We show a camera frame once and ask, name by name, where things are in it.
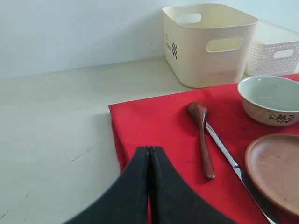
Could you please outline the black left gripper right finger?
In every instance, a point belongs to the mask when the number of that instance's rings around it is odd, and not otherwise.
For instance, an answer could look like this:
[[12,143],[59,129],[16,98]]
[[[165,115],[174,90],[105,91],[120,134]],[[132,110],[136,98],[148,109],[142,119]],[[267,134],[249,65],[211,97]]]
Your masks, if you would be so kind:
[[180,176],[162,147],[149,148],[149,212],[152,224],[234,224]]

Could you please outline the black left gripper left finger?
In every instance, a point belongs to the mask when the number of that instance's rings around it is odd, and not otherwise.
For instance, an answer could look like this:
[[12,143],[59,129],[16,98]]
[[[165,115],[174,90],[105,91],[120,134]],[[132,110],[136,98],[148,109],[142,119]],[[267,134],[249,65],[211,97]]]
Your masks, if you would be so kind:
[[146,224],[149,148],[137,147],[117,180],[67,224]]

